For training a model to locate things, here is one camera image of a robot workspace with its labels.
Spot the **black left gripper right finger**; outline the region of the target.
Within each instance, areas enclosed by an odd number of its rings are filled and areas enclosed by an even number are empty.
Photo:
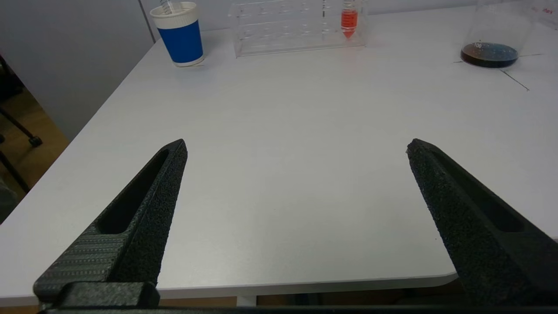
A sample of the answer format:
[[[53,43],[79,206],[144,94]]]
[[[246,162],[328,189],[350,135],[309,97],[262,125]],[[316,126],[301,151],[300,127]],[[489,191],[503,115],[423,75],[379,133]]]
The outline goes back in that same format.
[[[435,145],[413,139],[407,157],[473,304],[557,306],[554,239]]]

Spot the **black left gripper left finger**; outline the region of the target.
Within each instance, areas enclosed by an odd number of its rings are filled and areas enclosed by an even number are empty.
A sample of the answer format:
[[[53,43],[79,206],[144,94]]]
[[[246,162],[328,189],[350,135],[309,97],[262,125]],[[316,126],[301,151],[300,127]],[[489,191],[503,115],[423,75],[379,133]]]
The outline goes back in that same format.
[[[188,151],[163,146],[33,286],[41,309],[156,307]]]

